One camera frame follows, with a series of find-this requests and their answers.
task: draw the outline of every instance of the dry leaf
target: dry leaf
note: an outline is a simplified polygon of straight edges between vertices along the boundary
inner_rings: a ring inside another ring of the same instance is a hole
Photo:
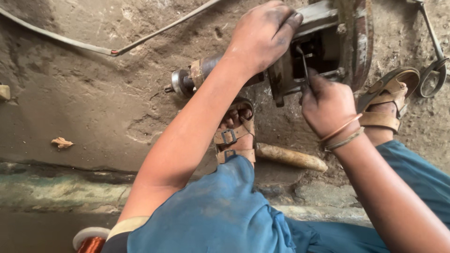
[[[62,137],[58,137],[58,138],[52,140],[52,143],[57,143],[58,148],[68,148],[73,145],[73,143],[71,141],[65,140]]]

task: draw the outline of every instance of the blue fabric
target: blue fabric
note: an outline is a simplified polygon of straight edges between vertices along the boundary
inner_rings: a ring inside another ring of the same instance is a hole
[[[377,150],[449,227],[450,177],[398,141]],[[131,232],[128,252],[389,252],[375,229],[284,217],[253,192],[253,180],[251,163],[233,156],[175,193]]]
[[[128,236],[128,253],[295,252],[284,215],[259,192],[251,163],[232,156],[172,195]]]

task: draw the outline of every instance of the forearm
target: forearm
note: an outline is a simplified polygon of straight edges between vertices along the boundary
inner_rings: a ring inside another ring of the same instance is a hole
[[[148,153],[139,177],[183,188],[204,156],[223,115],[251,77],[233,59],[219,61]]]
[[[394,252],[450,252],[450,232],[365,134],[334,153],[377,232]]]

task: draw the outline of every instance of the person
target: person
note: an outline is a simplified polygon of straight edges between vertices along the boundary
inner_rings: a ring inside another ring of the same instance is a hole
[[[371,87],[359,121],[349,86],[310,69],[302,91],[305,120],[339,159],[374,228],[292,220],[252,190],[253,107],[235,97],[286,52],[302,19],[281,1],[242,16],[223,58],[145,158],[103,253],[450,252],[450,177],[393,140],[417,86],[412,68]],[[221,164],[186,186],[212,138]]]

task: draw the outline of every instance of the foot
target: foot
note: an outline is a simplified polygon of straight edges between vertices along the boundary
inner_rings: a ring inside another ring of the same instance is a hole
[[[237,127],[240,127],[242,125],[242,122],[240,120],[240,117],[243,117],[245,119],[250,119],[252,117],[252,111],[249,109],[242,109],[242,110],[230,110],[228,111],[224,118],[222,119],[222,122],[219,125],[218,131],[222,131],[225,129],[235,129]],[[234,150],[246,150],[246,149],[253,149],[253,135],[247,134],[245,136],[242,136],[239,138],[235,143],[230,145],[221,145],[220,151],[228,150],[228,149],[234,149]]]
[[[402,87],[406,88],[405,83],[401,82],[400,84],[402,85]],[[367,111],[373,113],[383,113],[391,117],[396,117],[397,115],[397,107],[394,102],[375,104],[370,106]],[[367,135],[374,146],[381,145],[394,139],[394,132],[391,129],[383,126],[367,126],[364,129],[364,133]]]

